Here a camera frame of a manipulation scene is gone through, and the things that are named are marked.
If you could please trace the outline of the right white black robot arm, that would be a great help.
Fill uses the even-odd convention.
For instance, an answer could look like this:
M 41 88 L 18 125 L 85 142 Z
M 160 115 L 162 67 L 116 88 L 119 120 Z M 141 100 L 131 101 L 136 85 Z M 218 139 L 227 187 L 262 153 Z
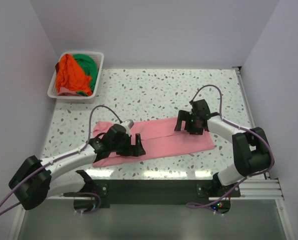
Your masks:
M 224 119 L 219 112 L 211 112 L 204 99 L 190 101 L 190 105 L 190 111 L 178 112 L 174 131 L 185 130 L 191 135 L 211 132 L 230 142 L 233 147 L 233 164 L 213 175 L 209 190 L 214 195 L 223 196 L 229 191 L 229 186 L 267 171 L 274 165 L 273 153 L 262 128 L 238 126 Z

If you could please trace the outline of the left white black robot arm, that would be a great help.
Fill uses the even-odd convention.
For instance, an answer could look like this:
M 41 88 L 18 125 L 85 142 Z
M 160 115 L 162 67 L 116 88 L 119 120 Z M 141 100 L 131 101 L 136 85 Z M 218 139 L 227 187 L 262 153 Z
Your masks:
M 25 210 L 60 194 L 87 196 L 95 192 L 93 179 L 82 166 L 97 163 L 111 153 L 123 157 L 146 154 L 141 135 L 131 134 L 131 125 L 114 124 L 106 132 L 88 138 L 86 144 L 56 157 L 28 157 L 9 182 L 9 187 Z

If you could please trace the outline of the green t shirt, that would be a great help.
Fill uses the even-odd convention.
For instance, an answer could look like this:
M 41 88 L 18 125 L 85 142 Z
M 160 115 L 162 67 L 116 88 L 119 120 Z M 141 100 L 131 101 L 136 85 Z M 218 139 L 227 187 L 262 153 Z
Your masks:
M 85 54 L 74 54 L 73 58 L 76 61 L 74 64 L 74 90 L 81 96 L 91 96 L 97 82 L 97 64 L 90 56 Z

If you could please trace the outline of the orange t shirt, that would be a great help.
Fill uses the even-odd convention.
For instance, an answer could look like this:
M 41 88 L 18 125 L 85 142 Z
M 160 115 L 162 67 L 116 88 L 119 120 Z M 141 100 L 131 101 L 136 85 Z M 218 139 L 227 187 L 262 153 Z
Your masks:
M 73 79 L 75 77 L 74 64 L 76 61 L 73 55 L 65 54 L 59 61 L 60 71 L 56 75 L 56 89 L 60 92 L 69 90 L 76 93 L 73 87 Z

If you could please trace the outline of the dark red garment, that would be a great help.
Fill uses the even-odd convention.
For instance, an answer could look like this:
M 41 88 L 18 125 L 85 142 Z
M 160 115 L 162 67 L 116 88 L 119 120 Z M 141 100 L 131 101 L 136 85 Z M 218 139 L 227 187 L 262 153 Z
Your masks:
M 55 65 L 55 71 L 56 71 L 56 74 L 58 74 L 59 71 L 60 71 L 60 65 L 59 65 L 59 62 Z

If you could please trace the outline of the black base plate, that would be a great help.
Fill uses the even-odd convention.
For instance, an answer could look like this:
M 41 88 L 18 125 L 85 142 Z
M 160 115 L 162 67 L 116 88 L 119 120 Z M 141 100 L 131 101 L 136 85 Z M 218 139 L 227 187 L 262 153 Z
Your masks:
M 219 186 L 213 180 L 93 180 L 79 192 L 65 193 L 73 197 L 75 210 L 87 212 L 112 205 L 210 205 L 226 213 L 230 199 L 240 197 L 237 186 Z

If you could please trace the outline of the aluminium frame rail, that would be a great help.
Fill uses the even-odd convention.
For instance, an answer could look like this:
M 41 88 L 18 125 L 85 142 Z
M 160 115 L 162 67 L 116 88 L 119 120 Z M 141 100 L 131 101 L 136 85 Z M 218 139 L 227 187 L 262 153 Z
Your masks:
M 244 87 L 244 84 L 243 84 L 243 81 L 242 81 L 241 68 L 242 68 L 241 66 L 232 67 L 232 69 L 235 70 L 237 78 L 238 78 L 239 86 L 240 86 L 241 93 L 242 93 L 242 96 L 243 96 L 243 100 L 244 100 L 244 103 L 245 103 L 245 108 L 246 108 L 246 111 L 247 111 L 247 114 L 248 114 L 250 125 L 251 125 L 251 127 L 254 128 L 254 127 L 256 127 L 256 124 L 255 124 L 255 121 L 254 121 L 254 118 L 253 118 L 253 115 L 252 115 L 252 111 L 251 111 L 251 108 L 250 108 L 250 105 L 249 105 L 249 101 L 248 101 L 248 98 L 247 98 L 245 87 Z M 269 172 L 266 172 L 263 175 L 267 176 L 267 174 L 269 175 L 269 177 L 271 177 Z M 282 198 L 282 200 L 285 200 L 284 195 L 283 195 L 283 191 L 281 189 L 281 185 L 280 185 L 280 182 L 279 182 L 278 178 L 276 180 L 279 184 L 279 191 L 281 192 L 281 198 Z

